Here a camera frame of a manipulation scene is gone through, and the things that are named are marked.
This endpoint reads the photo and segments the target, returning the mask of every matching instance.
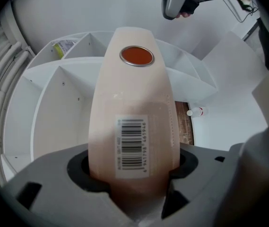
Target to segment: white plastic bottle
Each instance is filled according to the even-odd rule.
[[[207,113],[208,109],[206,107],[195,107],[187,111],[187,115],[192,118],[205,116]]]
[[[164,197],[169,171],[179,167],[171,84],[148,30],[118,28],[110,41],[92,103],[88,157],[90,176],[110,184],[124,211]]]

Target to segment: white shelf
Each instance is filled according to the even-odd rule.
[[[30,62],[12,95],[4,126],[3,156],[13,171],[44,154],[87,143],[94,90],[112,36],[106,31],[65,36],[60,39],[80,40],[62,60],[50,42]],[[216,93],[203,62],[156,42],[175,101],[196,102]]]
[[[31,131],[31,160],[88,142],[90,111],[103,58],[61,60],[52,67],[35,109]]]
[[[217,92],[217,89],[195,77],[167,68],[174,101],[197,102]]]
[[[42,90],[30,80],[21,77],[9,102],[3,135],[4,154],[11,166],[18,171],[30,163],[31,126],[35,108]]]
[[[87,35],[87,33],[79,33],[79,34],[74,34],[74,35],[68,35],[68,36],[64,36],[61,37],[59,39],[56,40],[63,40],[63,39],[67,39],[70,37],[73,38],[82,38],[85,35]],[[35,66],[39,66],[48,62],[52,62],[52,61],[58,61],[60,60],[59,55],[57,53],[57,51],[55,50],[55,48],[52,46],[52,42],[50,41],[29,63],[29,65],[27,66],[27,69],[33,68]]]
[[[16,170],[11,166],[7,158],[4,154],[1,154],[1,163],[3,167],[3,172],[6,178],[6,181],[8,182],[11,178],[15,176],[17,173]]]

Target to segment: gray surface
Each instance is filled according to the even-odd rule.
[[[215,158],[218,156],[226,157],[228,152],[190,145],[182,148],[194,154],[198,158],[199,164],[190,175],[184,179],[173,180],[173,184],[175,189],[179,190],[187,200],[192,201],[223,165],[222,162],[216,161]]]
[[[217,219],[217,227],[230,226],[234,221],[259,203],[269,190],[269,128],[251,137],[240,152],[231,188]]]
[[[257,27],[253,31],[253,33],[247,38],[245,42],[255,51],[255,53],[261,59],[261,61],[265,63],[265,54],[263,52],[258,33],[259,33],[259,27]]]
[[[42,187],[31,212],[58,226],[131,226],[134,223],[107,193],[86,192],[70,180],[69,160],[87,147],[80,145],[38,158],[9,181],[4,190],[16,197],[27,182],[40,183]]]
[[[230,148],[219,172],[189,204],[162,222],[152,224],[150,227],[213,226],[217,210],[234,176],[241,145],[237,144]]]
[[[240,146],[223,152],[181,144],[182,149],[199,159],[193,173],[184,179],[173,180],[176,190],[191,202],[152,226],[211,226],[233,177]],[[86,192],[71,181],[67,164],[73,156],[85,150],[87,144],[38,158],[8,182],[5,193],[15,198],[27,182],[40,183],[42,187],[30,211],[58,226],[137,226],[138,223],[129,219],[107,193]],[[215,161],[217,156],[226,156],[226,159],[223,163]]]

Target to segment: barcode label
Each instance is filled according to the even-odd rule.
[[[115,125],[115,177],[149,176],[147,115],[117,115]]]

